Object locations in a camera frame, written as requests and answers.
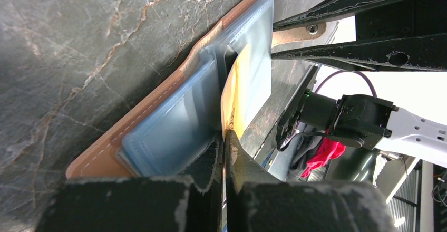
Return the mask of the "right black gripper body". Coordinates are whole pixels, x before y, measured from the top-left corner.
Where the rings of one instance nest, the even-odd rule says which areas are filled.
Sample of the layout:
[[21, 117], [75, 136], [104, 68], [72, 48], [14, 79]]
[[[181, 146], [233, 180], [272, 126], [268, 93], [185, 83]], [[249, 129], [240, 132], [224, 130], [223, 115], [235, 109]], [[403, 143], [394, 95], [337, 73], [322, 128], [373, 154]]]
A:
[[356, 38], [403, 38], [446, 32], [446, 0], [402, 0], [355, 16]]

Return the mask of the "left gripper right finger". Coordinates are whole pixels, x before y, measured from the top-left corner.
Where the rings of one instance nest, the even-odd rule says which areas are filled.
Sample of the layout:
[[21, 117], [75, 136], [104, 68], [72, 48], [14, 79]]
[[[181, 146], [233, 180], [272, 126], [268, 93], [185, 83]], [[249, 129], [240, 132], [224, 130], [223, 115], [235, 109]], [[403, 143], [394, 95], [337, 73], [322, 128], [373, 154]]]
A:
[[396, 231], [380, 192], [362, 182], [283, 182], [226, 132], [229, 231]]

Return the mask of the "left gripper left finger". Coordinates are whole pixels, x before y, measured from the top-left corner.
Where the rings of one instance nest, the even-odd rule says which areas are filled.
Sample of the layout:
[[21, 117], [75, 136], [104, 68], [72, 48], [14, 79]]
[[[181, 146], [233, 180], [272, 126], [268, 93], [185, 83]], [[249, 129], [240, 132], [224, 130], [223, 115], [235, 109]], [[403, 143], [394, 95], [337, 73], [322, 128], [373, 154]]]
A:
[[183, 172], [163, 177], [68, 180], [37, 231], [220, 231], [223, 139]]

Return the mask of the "tan leather card holder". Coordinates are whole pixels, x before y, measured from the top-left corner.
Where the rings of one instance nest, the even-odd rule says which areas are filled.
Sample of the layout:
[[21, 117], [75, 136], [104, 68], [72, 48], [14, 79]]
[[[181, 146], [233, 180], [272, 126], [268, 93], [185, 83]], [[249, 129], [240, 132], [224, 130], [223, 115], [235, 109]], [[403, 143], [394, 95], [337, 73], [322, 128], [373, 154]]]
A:
[[273, 31], [274, 0], [242, 0], [184, 62], [67, 168], [66, 177], [170, 176], [192, 164], [215, 132], [230, 69], [250, 46], [246, 128], [271, 94], [271, 51], [315, 40], [325, 23]]

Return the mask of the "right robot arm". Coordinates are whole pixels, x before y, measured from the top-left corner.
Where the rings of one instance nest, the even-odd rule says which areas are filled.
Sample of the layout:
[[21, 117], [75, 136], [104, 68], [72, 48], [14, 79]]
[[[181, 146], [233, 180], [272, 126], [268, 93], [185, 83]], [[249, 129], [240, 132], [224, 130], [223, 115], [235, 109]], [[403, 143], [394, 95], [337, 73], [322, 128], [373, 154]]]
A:
[[[446, 0], [325, 0], [275, 22], [275, 32], [355, 18], [352, 42], [292, 49], [274, 60], [306, 60], [346, 72], [446, 71]], [[294, 138], [296, 122], [348, 147], [381, 149], [443, 164], [446, 126], [418, 117], [391, 101], [344, 95], [334, 101], [299, 91], [277, 125], [277, 150]]]

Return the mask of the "red cloth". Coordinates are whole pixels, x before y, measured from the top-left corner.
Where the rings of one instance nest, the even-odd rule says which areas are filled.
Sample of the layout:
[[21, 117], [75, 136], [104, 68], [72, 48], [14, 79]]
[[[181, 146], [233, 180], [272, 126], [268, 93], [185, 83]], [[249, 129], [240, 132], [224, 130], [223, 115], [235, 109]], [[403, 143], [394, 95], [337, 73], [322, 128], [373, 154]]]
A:
[[345, 150], [346, 147], [340, 142], [323, 137], [317, 153], [306, 162], [306, 169], [300, 177], [307, 178], [312, 170], [325, 166], [330, 160], [339, 158]]

